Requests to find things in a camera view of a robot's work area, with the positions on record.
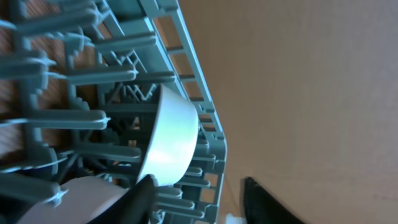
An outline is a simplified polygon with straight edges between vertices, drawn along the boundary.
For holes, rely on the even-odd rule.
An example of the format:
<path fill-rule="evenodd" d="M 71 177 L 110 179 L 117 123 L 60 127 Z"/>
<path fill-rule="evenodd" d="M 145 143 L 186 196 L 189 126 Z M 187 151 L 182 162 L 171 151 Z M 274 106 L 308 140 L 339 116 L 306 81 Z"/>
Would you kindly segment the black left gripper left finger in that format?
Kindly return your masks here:
<path fill-rule="evenodd" d="M 157 191 L 151 175 L 146 175 L 118 201 L 88 224 L 148 224 L 154 223 Z"/>

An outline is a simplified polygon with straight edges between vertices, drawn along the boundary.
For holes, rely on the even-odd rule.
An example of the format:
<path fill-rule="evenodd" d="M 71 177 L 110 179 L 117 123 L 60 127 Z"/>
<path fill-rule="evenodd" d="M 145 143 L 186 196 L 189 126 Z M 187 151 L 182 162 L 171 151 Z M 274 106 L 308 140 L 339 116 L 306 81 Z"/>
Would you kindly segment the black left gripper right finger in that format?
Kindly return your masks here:
<path fill-rule="evenodd" d="M 305 224 L 252 177 L 243 178 L 241 187 L 247 224 Z"/>

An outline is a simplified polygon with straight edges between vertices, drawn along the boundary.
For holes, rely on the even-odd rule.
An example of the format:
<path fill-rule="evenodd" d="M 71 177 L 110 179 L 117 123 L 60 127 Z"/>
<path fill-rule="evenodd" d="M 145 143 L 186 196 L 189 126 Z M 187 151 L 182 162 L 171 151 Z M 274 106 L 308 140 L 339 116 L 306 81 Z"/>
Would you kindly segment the pink bowl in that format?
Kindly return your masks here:
<path fill-rule="evenodd" d="M 99 177 L 80 177 L 63 184 L 68 192 L 60 205 L 37 203 L 17 224 L 88 223 L 118 201 L 127 190 Z"/>

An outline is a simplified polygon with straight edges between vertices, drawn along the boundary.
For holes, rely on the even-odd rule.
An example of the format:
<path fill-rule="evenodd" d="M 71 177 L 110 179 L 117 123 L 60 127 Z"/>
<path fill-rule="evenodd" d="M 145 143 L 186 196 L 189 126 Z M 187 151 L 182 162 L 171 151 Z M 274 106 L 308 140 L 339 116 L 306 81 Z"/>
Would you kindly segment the grey bowl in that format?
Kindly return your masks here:
<path fill-rule="evenodd" d="M 157 187 L 176 184 L 193 158 L 198 125 L 193 103 L 161 85 L 154 127 L 137 181 L 151 175 Z"/>

